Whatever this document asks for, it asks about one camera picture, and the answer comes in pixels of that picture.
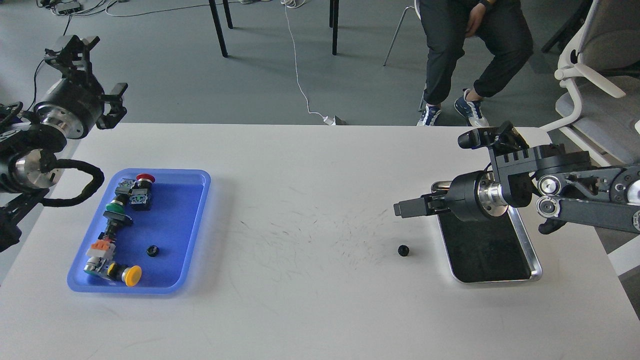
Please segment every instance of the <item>cable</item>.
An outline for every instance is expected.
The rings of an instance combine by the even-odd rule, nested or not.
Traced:
[[[183,6],[181,8],[172,8],[172,9],[165,9],[165,10],[154,10],[152,12],[145,12],[145,13],[135,13],[135,14],[131,14],[131,15],[113,15],[112,13],[109,13],[109,8],[111,8],[113,5],[115,5],[118,1],[113,1],[111,4],[109,4],[107,6],[107,8],[104,10],[104,12],[109,15],[109,16],[113,16],[113,17],[134,17],[134,16],[140,16],[140,15],[147,15],[150,13],[161,13],[161,12],[170,12],[173,10],[182,10],[182,9],[190,9],[190,8],[199,8],[201,6],[209,6],[209,4],[203,4],[203,5],[192,5],[192,6]]]
[[[78,169],[91,175],[92,179],[84,187],[84,189],[82,189],[80,195],[71,199],[42,199],[40,200],[42,206],[49,206],[52,208],[66,208],[68,206],[78,205],[86,199],[89,199],[96,191],[98,191],[98,189],[104,182],[104,174],[102,173],[102,171],[89,163],[85,163],[84,161],[58,159],[54,168]]]
[[[307,0],[302,0],[302,3],[296,5],[296,0],[280,0],[280,4],[283,4],[290,9],[297,9],[303,6],[306,2]]]
[[[293,32],[291,31],[291,23],[289,22],[289,15],[287,14],[287,8],[288,8],[288,6],[285,6],[284,15],[287,18],[287,26],[289,27],[289,34],[291,35],[291,41],[293,42],[293,60],[294,60],[294,64],[295,64],[295,67],[296,67],[296,82],[298,84],[298,88],[300,89],[300,92],[302,93],[302,96],[305,97],[305,100],[307,102],[307,112],[309,113],[309,115],[318,114],[324,119],[325,116],[323,116],[320,113],[316,113],[314,111],[311,111],[311,109],[309,109],[309,98],[307,97],[305,92],[302,90],[302,86],[300,85],[300,75],[298,75],[298,53],[296,52],[296,39],[293,38]]]
[[[62,33],[62,36],[65,36],[67,34],[67,29],[69,28],[69,24],[71,24],[71,17],[73,15],[69,15],[69,20],[67,20],[67,26],[65,26],[65,32]]]
[[[33,73],[33,101],[31,101],[31,105],[29,105],[27,110],[30,110],[31,107],[36,103],[36,94],[38,92],[38,83],[36,83],[36,76],[38,75],[38,71],[40,70],[40,66],[42,65],[43,62],[44,62],[44,59],[40,60],[40,63],[38,64],[38,66],[36,67],[36,70]]]
[[[95,9],[97,9],[97,8],[99,8],[101,6],[104,6],[107,3],[107,1],[108,0],[100,0],[93,8],[85,9],[85,10],[83,10],[81,12],[74,13],[74,16],[82,16],[82,17],[84,17],[84,16],[91,16],[91,15],[95,15],[95,14],[101,13],[105,9],[101,9],[101,10],[95,12],[95,13],[92,13],[92,11],[94,11]]]
[[[4,127],[7,124],[9,124],[13,120],[15,120],[16,116],[18,115],[18,113],[20,113],[20,111],[22,111],[22,102],[18,101],[18,102],[15,102],[13,104],[4,105],[4,108],[5,109],[13,108],[13,110],[9,114],[7,114],[4,117],[4,119],[0,120],[0,129],[4,129]]]

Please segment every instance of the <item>power adapter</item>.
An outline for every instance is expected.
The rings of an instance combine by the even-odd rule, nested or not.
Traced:
[[[346,125],[347,123],[338,116],[323,116],[322,120],[327,125]]]
[[[40,0],[40,5],[42,5],[43,8],[50,9],[52,6],[56,6],[61,2],[62,0]]]
[[[69,3],[60,3],[56,5],[56,10],[61,15],[68,15],[71,13],[77,13],[82,10],[82,5],[77,1],[71,1]]]

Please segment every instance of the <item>gray floor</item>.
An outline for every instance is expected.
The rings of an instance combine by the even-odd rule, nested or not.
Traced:
[[[341,2],[338,56],[331,55],[329,0],[307,0],[301,8],[287,10],[300,83],[311,111],[338,115],[349,125],[415,125],[427,47],[414,13],[408,13],[388,65],[382,66],[401,12],[412,3]],[[542,54],[540,47],[579,0],[565,0],[563,6],[555,0],[522,3],[536,52],[503,92],[485,102],[483,110],[494,126],[505,120],[516,126],[540,126],[559,118],[554,103],[563,89],[553,77],[559,51],[554,48]],[[192,4],[205,2],[137,0],[116,4],[110,12],[133,14]],[[230,54],[226,59],[220,55],[208,7],[139,17],[104,13],[74,17],[68,33],[100,36],[91,53],[94,73],[107,90],[117,82],[129,83],[125,95],[129,113],[124,122],[321,125],[319,115],[307,113],[298,90],[291,36],[279,1],[232,3],[231,14],[235,28],[223,28]],[[33,71],[66,23],[66,17],[55,17],[32,0],[6,0],[0,5],[0,102],[31,102]],[[477,38],[466,41],[465,52],[452,79],[452,93],[444,102],[443,125],[464,125],[453,101],[491,58]],[[56,70],[44,66],[37,79],[38,98],[59,77]],[[90,136],[99,136],[98,131]],[[555,133],[552,139],[566,141]],[[0,256],[0,281],[12,262],[11,256]]]

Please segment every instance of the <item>orange terminal block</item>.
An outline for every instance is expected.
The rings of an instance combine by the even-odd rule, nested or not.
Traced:
[[[107,251],[109,250],[110,243],[111,242],[107,240],[96,240],[95,243],[91,244],[91,249]]]

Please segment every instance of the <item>table leg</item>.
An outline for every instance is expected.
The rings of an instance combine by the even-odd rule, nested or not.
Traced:
[[[225,8],[225,16],[227,17],[227,26],[229,29],[234,28],[233,22],[231,22],[231,12],[229,11],[229,0],[222,0],[222,6]]]
[[[220,51],[222,52],[222,57],[228,58],[229,54],[227,53],[227,46],[225,45],[225,37],[222,35],[222,27],[220,26],[218,9],[216,9],[216,0],[209,0],[209,7],[211,7],[213,24],[216,26],[216,33],[218,34],[218,41],[220,42]]]
[[[332,54],[336,55],[338,51],[338,7],[339,0],[333,0],[333,49]]]

